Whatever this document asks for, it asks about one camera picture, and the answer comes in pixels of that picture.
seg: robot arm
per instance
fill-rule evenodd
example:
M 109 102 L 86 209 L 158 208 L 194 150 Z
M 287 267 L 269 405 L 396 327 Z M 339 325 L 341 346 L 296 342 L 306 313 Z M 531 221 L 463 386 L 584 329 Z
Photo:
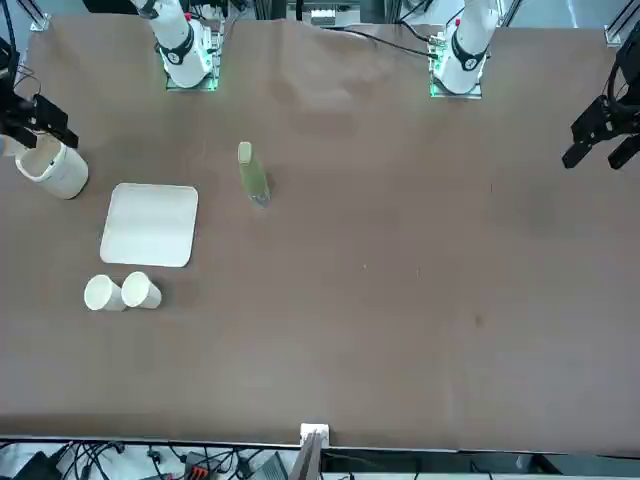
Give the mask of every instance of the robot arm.
M 495 0 L 465 0 L 457 28 L 447 32 L 447 49 L 436 78 L 449 92 L 462 95 L 478 83 L 487 48 L 498 25 Z
M 628 85 L 627 93 L 616 99 L 618 70 Z M 597 97 L 571 125 L 573 145 L 562 157 L 566 168 L 575 167 L 594 145 L 618 135 L 629 135 L 609 155 L 614 170 L 622 168 L 640 151 L 640 22 L 636 23 L 611 67 L 605 95 Z
M 197 20 L 187 21 L 179 0 L 131 1 L 149 20 L 165 70 L 176 85 L 190 88 L 200 83 L 213 68 L 211 29 Z
M 15 93 L 20 54 L 16 51 L 13 34 L 10 37 L 11 44 L 0 38 L 0 135 L 33 148 L 37 143 L 34 132 L 47 132 L 65 145 L 77 148 L 78 136 L 67 127 L 65 112 L 40 94 L 29 100 Z

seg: square plate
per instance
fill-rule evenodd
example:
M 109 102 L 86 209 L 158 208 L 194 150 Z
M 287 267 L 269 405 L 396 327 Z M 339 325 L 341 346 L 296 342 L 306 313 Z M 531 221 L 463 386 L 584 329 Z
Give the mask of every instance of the square plate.
M 198 210 L 193 187 L 121 183 L 113 189 L 100 258 L 105 263 L 184 267 Z

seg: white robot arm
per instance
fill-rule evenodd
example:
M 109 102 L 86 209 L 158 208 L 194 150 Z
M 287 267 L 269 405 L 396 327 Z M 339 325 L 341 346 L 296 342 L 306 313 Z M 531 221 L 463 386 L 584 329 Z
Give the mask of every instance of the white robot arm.
M 465 0 L 464 3 L 460 25 L 447 31 L 447 49 L 436 72 L 444 88 L 458 95 L 476 86 L 499 19 L 495 0 Z
M 211 29 L 187 21 L 179 0 L 131 0 L 149 20 L 160 45 L 164 67 L 176 85 L 190 88 L 211 72 Z

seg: paper cup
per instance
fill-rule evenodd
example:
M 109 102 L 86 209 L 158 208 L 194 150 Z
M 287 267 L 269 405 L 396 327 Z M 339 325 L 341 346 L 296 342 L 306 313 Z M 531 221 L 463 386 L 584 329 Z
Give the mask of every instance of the paper cup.
M 133 272 L 122 284 L 122 300 L 132 308 L 157 308 L 162 293 L 143 272 Z
M 89 310 L 111 310 L 121 312 L 125 309 L 120 287 L 107 275 L 96 275 L 84 289 L 84 303 Z

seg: table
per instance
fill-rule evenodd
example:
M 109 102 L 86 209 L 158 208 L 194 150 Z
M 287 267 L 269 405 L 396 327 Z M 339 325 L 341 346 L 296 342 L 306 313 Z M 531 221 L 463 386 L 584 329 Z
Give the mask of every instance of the table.
M 614 58 L 601 31 L 499 30 L 482 101 L 284 21 L 237 22 L 215 94 L 165 92 L 153 45 L 125 16 L 32 37 L 90 181 L 57 201 L 0 165 L 0 431 L 296 443 L 311 422 L 336 445 L 638 451 L 640 163 L 560 161 Z M 133 270 L 99 258 L 120 182 L 199 192 L 188 266 L 144 268 L 157 311 L 82 302 Z

